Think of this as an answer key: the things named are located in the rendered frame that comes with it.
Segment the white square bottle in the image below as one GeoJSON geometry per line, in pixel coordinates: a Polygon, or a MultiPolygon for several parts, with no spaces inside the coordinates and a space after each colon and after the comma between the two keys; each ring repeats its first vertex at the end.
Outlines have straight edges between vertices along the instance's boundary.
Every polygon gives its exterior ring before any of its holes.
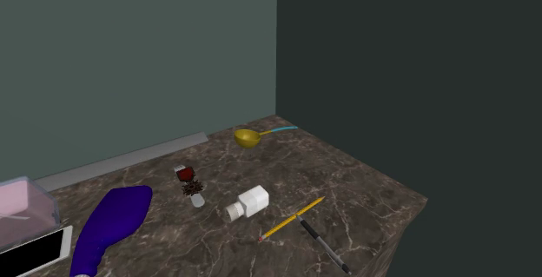
{"type": "Polygon", "coordinates": [[[235,221],[242,216],[251,217],[262,211],[269,204],[269,194],[261,185],[257,185],[237,196],[236,202],[225,207],[225,212],[230,221],[235,221]]]}

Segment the yellow pencil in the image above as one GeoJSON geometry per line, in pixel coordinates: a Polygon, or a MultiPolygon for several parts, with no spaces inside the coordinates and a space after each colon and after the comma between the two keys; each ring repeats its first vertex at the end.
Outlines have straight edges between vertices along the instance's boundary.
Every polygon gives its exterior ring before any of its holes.
{"type": "Polygon", "coordinates": [[[306,205],[304,208],[300,209],[299,211],[297,211],[295,214],[291,215],[290,217],[288,217],[286,220],[282,221],[281,223],[277,224],[276,226],[274,226],[273,228],[271,228],[270,230],[268,230],[265,234],[261,235],[259,238],[258,238],[258,241],[263,241],[265,240],[266,238],[268,238],[269,236],[271,236],[272,234],[276,233],[278,230],[280,230],[281,228],[285,227],[288,223],[290,223],[291,221],[295,220],[297,218],[298,215],[302,215],[304,213],[306,213],[309,209],[313,208],[314,206],[316,206],[317,204],[319,204],[320,202],[322,202],[326,197],[323,196],[323,197],[320,197],[320,198],[317,198],[316,200],[312,201],[311,203],[309,203],[308,205],[306,205]]]}

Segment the small bottle with red label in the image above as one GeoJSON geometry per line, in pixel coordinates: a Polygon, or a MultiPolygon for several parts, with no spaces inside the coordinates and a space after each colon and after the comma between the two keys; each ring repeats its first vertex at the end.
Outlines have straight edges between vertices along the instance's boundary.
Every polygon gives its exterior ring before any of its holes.
{"type": "Polygon", "coordinates": [[[201,208],[205,204],[201,195],[203,184],[196,180],[194,169],[191,166],[179,165],[174,167],[174,172],[182,183],[182,192],[190,198],[195,208],[201,208]]]}

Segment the black and grey pen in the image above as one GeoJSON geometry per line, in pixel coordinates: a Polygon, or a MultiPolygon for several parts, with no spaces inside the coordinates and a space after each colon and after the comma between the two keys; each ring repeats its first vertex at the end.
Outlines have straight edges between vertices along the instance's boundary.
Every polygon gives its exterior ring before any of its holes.
{"type": "Polygon", "coordinates": [[[348,275],[352,274],[352,271],[347,266],[347,264],[340,258],[340,256],[320,237],[320,235],[300,216],[296,215],[295,218],[300,222],[300,224],[307,230],[307,232],[317,241],[326,251],[328,256],[332,261],[345,273],[348,275]]]}

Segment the purple curved object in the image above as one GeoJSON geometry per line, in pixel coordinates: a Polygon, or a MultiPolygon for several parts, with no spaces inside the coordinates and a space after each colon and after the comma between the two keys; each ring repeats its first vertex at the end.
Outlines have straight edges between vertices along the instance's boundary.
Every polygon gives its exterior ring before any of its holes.
{"type": "Polygon", "coordinates": [[[95,277],[106,249],[129,237],[142,225],[152,196],[152,188],[146,185],[111,189],[78,236],[69,277],[95,277]]]}

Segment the clear pink box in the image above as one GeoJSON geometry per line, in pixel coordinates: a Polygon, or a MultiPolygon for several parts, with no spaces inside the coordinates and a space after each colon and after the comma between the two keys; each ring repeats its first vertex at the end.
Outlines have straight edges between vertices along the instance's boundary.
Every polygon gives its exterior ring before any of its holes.
{"type": "Polygon", "coordinates": [[[0,251],[60,225],[56,199],[27,176],[0,182],[0,251]]]}

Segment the white tablet with black screen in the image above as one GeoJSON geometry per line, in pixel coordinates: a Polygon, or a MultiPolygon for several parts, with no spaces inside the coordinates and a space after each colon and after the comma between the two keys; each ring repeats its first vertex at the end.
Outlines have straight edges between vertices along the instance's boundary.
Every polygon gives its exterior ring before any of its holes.
{"type": "Polygon", "coordinates": [[[70,254],[73,227],[59,229],[0,253],[0,277],[27,277],[70,254]]]}

